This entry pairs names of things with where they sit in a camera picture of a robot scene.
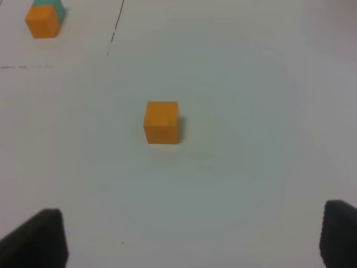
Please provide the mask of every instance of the orange block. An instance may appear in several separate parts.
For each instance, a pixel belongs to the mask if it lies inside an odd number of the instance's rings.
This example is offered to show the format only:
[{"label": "orange block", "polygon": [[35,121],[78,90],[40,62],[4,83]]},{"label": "orange block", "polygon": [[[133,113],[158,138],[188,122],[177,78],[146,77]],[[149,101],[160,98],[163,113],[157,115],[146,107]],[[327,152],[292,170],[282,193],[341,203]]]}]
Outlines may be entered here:
[{"label": "orange block", "polygon": [[148,143],[179,144],[179,104],[148,102],[144,130]]},{"label": "orange block", "polygon": [[61,27],[52,5],[32,6],[25,20],[34,38],[56,37]]}]

